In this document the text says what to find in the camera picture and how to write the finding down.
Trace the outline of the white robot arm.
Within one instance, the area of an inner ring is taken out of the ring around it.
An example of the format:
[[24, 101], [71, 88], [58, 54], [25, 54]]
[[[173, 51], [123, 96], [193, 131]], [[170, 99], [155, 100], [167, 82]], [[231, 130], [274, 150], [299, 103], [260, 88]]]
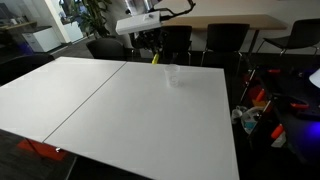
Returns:
[[165, 21], [190, 13], [196, 3], [186, 0], [189, 8], [174, 12], [169, 8], [156, 8], [162, 0], [124, 0], [129, 17], [116, 23], [118, 35], [133, 35], [133, 40], [143, 48], [156, 54], [162, 49], [159, 40], [161, 27]]

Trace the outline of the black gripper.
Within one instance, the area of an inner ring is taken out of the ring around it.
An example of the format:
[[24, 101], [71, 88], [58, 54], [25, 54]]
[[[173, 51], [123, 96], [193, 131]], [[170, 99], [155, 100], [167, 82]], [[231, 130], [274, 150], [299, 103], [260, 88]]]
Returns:
[[165, 34], [161, 29], [140, 31], [135, 41], [141, 48], [150, 50], [153, 54], [162, 51]]

